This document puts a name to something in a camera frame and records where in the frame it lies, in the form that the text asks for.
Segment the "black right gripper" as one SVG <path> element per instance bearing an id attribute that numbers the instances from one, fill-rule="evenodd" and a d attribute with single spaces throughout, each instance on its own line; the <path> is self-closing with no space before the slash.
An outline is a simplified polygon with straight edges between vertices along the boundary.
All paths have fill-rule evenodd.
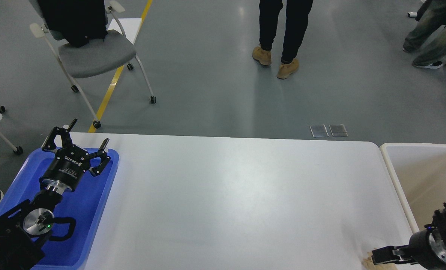
<path id="1" fill-rule="evenodd" d="M 446 270 L 446 244 L 438 229 L 423 230 L 413 234 L 408 242 L 410 256 L 400 250 L 404 246 L 386 246 L 372 250 L 374 265 L 410 264 L 412 257 L 427 270 Z"/>

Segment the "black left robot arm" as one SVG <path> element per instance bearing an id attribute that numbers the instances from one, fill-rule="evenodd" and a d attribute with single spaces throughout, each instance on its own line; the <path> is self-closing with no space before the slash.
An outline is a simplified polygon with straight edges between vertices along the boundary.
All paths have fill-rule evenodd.
<path id="1" fill-rule="evenodd" d="M 39 191 L 33 199 L 25 199 L 0 215 L 0 270 L 29 270 L 45 257 L 47 242 L 70 239 L 78 220 L 56 216 L 56 207 L 65 192 L 74 192 L 86 173 L 96 177 L 110 163 L 109 138 L 95 152 L 74 144 L 71 130 L 54 127 L 41 149 L 52 153 L 53 160 L 38 178 Z"/>

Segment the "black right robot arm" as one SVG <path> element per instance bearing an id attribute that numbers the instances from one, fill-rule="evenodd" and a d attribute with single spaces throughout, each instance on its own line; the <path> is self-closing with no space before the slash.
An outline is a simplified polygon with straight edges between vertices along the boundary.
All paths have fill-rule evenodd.
<path id="1" fill-rule="evenodd" d="M 446 202 L 443 206 L 434 211 L 432 222 L 413 234 L 407 245 L 372 250 L 372 263 L 418 264 L 427 270 L 446 270 Z"/>

